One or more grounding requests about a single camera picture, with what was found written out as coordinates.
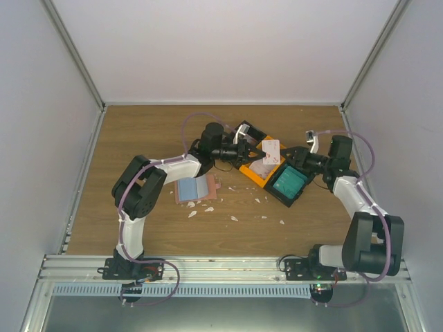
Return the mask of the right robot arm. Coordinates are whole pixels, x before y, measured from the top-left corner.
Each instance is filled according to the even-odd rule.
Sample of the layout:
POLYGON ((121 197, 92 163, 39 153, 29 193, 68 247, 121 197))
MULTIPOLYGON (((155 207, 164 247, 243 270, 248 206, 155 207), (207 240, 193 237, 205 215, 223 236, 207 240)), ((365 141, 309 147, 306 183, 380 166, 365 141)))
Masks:
POLYGON ((318 134, 307 132, 308 147, 281 150, 297 172, 320 175, 328 190, 339 199, 351 218, 341 246, 319 245, 317 257, 306 264, 307 274, 322 280, 332 267, 364 274, 371 282, 395 276, 401 265, 404 222, 388 214, 363 186, 363 177, 350 168, 353 139, 335 131, 326 156, 318 154, 318 134))

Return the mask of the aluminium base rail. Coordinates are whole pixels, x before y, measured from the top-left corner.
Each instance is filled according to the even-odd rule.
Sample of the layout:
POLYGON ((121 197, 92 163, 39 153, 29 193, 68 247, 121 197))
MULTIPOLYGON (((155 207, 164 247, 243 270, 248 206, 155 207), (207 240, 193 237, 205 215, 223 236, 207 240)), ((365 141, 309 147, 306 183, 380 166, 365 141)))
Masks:
MULTIPOLYGON (((47 255, 40 268, 40 282, 101 282, 97 269, 105 265, 103 255, 47 255)), ((164 256, 180 273, 180 284, 319 284, 334 283, 334 278, 303 279, 301 273, 277 267, 277 257, 164 256)))

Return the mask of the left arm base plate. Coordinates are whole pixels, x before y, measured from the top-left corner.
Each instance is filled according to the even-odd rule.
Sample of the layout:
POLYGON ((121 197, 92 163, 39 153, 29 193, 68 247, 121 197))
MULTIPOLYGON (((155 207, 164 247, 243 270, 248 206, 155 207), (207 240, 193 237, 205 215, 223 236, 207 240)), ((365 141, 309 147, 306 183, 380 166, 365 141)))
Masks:
POLYGON ((155 282, 163 278, 163 264, 138 264, 122 257, 108 258, 97 272, 104 280, 132 280, 155 282))

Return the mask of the white pink credit card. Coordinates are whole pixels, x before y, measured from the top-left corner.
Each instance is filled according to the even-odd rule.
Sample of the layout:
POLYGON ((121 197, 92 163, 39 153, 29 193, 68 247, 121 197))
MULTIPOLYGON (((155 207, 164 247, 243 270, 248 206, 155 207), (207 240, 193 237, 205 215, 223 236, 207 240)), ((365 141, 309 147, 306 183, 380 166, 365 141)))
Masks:
POLYGON ((262 159, 264 165, 280 164, 280 141, 279 140, 263 140, 262 151, 265 157, 262 159))

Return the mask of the black bin red cards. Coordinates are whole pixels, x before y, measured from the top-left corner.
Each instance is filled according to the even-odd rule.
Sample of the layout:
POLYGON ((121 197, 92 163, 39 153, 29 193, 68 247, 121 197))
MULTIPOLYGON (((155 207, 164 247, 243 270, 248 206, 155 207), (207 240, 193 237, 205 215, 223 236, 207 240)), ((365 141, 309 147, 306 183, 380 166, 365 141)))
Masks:
POLYGON ((254 127, 250 122, 244 120, 240 124, 238 124, 236 128, 234 128, 232 134, 230 135, 231 142, 233 142, 233 138, 238 127, 242 124, 247 124, 250 126, 248 133, 243 138, 247 139, 247 141, 252 145, 257 146, 262 140, 266 138, 266 134, 263 131, 259 130, 257 127, 254 127))

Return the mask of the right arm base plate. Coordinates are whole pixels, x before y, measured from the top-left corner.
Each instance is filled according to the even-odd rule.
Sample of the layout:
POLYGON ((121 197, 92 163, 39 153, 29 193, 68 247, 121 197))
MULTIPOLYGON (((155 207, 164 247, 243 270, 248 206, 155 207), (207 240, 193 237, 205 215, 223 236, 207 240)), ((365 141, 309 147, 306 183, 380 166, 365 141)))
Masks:
POLYGON ((332 282, 335 267, 323 266, 315 259, 287 257, 283 260, 287 281, 332 282))

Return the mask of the black bin teal cards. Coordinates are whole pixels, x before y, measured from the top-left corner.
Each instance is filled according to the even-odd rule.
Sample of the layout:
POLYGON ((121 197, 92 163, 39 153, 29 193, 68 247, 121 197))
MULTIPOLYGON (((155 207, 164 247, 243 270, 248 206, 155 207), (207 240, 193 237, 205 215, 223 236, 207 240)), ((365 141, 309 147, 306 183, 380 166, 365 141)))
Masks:
POLYGON ((284 162, 271 175, 264 190, 290 208, 315 177, 315 173, 299 170, 284 162))

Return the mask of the teal card stack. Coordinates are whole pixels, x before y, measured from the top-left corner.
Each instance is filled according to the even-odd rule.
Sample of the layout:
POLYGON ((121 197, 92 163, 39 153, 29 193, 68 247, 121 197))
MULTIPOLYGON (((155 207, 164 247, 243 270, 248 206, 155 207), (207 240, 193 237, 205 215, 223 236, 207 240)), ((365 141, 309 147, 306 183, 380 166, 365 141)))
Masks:
POLYGON ((273 188, 286 199, 294 199, 305 185, 307 177, 291 166, 286 167, 273 184, 273 188))

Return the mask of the white debris pile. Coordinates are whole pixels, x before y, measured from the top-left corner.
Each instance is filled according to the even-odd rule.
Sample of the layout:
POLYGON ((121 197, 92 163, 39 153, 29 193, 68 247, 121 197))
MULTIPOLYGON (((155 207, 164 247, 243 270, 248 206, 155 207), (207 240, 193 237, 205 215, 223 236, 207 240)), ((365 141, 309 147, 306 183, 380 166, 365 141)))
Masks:
POLYGON ((215 209, 213 206, 202 203, 201 201, 190 201, 186 204, 189 209, 188 218, 197 216, 199 213, 213 212, 215 209))

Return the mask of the pink card holder wallet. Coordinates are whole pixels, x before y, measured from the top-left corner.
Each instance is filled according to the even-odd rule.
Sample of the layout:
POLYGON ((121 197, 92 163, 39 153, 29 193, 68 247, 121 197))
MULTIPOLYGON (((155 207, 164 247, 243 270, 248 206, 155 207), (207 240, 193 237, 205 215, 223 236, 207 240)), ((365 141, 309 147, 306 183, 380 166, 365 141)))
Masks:
POLYGON ((212 174, 206 174, 198 178, 184 178, 174 182, 174 195, 177 204, 214 200, 217 198, 217 190, 221 184, 212 174))

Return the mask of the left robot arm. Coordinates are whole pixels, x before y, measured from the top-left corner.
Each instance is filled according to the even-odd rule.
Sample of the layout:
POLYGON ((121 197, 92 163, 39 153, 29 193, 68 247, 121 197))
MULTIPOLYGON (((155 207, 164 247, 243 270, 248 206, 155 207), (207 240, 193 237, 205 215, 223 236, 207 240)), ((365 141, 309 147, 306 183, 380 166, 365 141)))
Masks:
POLYGON ((266 156, 247 141, 248 130, 249 126, 242 124, 230 137, 221 124, 211 122, 180 156, 149 160, 139 155, 132 159, 111 191, 119 217, 113 260, 125 278, 136 279, 142 273, 144 223, 164 185, 203 176, 215 166, 216 160, 245 165, 266 156))

